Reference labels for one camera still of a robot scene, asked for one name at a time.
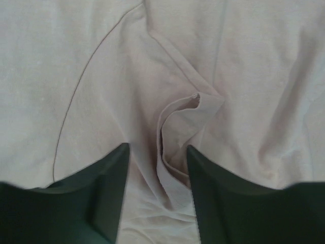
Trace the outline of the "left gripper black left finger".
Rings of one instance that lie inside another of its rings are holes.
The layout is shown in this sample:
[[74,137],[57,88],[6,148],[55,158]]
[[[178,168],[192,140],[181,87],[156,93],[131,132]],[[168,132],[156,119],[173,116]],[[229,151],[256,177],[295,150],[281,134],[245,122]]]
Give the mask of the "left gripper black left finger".
[[116,243],[129,144],[46,188],[1,183],[1,243]]

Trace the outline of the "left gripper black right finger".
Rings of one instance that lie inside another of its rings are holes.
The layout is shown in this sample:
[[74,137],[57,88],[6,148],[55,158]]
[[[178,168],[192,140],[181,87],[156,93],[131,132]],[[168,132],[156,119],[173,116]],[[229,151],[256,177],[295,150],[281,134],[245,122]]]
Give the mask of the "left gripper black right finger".
[[247,181],[187,148],[201,243],[324,243],[324,183],[282,190]]

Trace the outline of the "pink t shirt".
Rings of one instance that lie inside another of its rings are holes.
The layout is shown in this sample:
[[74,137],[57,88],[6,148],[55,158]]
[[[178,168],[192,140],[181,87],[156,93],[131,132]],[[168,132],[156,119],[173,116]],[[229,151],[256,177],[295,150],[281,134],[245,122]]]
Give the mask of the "pink t shirt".
[[324,1],[1,1],[1,181],[131,146],[119,243],[198,243],[185,149],[324,180]]

